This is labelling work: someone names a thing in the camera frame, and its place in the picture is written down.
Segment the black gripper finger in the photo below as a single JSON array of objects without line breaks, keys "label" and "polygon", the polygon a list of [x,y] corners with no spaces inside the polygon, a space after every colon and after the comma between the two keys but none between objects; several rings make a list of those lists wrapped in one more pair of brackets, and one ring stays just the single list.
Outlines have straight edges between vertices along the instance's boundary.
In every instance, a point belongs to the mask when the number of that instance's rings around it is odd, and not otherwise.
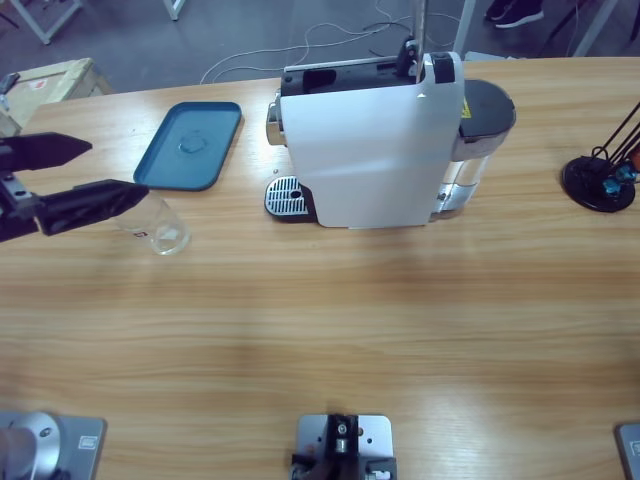
[{"label": "black gripper finger", "polygon": [[37,219],[44,235],[53,236],[117,217],[137,206],[147,195],[144,185],[101,180],[41,196]]},{"label": "black gripper finger", "polygon": [[19,172],[59,167],[92,148],[88,141],[53,132],[4,137],[1,170]]}]

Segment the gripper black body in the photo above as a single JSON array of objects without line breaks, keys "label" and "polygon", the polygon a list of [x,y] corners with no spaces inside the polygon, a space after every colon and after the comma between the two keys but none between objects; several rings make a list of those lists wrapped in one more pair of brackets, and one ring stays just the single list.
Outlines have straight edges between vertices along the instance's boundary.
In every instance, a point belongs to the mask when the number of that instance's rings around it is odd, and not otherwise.
[{"label": "gripper black body", "polygon": [[40,207],[41,198],[30,192],[13,172],[1,172],[2,242],[39,232]]}]

